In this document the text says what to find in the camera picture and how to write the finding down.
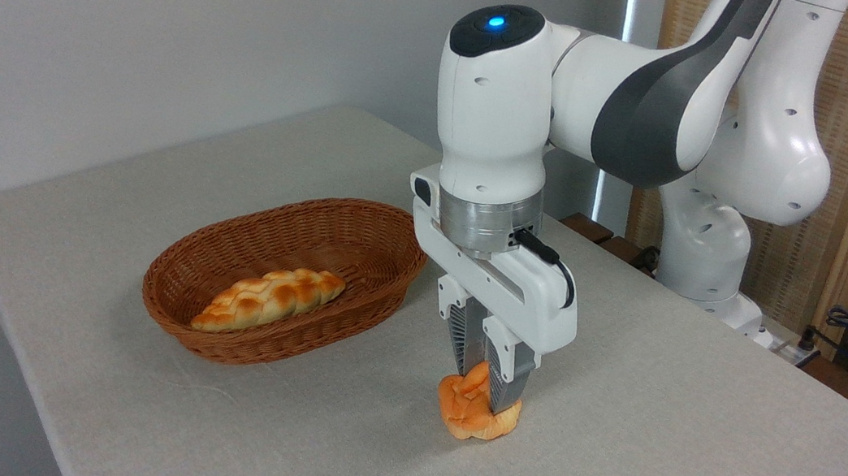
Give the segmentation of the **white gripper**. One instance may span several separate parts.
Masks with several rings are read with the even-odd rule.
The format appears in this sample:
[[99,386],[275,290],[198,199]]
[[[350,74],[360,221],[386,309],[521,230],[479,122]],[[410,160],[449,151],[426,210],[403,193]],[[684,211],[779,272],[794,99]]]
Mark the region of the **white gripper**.
[[566,278],[527,248],[476,259],[454,245],[439,228],[439,168],[411,173],[414,230],[422,250],[447,272],[438,279],[438,311],[456,372],[467,375],[487,359],[491,411],[498,415],[522,397],[535,351],[552,353],[574,340],[578,304],[565,306]]

